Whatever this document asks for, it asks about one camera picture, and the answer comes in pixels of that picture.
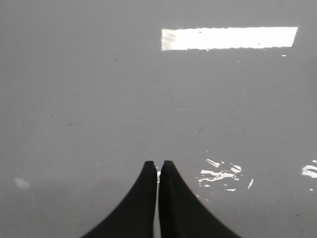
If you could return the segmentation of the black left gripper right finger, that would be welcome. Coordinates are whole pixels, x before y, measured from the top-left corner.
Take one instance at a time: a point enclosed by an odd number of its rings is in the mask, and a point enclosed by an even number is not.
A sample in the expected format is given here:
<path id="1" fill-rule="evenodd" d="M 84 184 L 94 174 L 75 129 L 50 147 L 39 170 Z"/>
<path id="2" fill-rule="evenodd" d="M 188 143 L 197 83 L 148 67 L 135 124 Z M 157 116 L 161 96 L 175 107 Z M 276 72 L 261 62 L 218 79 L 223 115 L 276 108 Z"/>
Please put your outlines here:
<path id="1" fill-rule="evenodd" d="M 165 161 L 158 189 L 162 238 L 238 238 L 187 186 L 175 164 Z"/>

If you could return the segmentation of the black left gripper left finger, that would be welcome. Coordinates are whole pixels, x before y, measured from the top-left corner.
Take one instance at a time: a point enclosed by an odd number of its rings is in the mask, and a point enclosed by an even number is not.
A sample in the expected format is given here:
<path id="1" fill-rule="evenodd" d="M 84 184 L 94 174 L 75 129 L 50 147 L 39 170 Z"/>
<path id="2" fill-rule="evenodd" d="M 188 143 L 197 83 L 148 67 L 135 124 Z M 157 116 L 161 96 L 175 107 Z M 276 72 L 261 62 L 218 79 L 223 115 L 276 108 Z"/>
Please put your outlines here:
<path id="1" fill-rule="evenodd" d="M 157 197 L 157 170 L 146 161 L 118 206 L 84 238 L 152 238 Z"/>

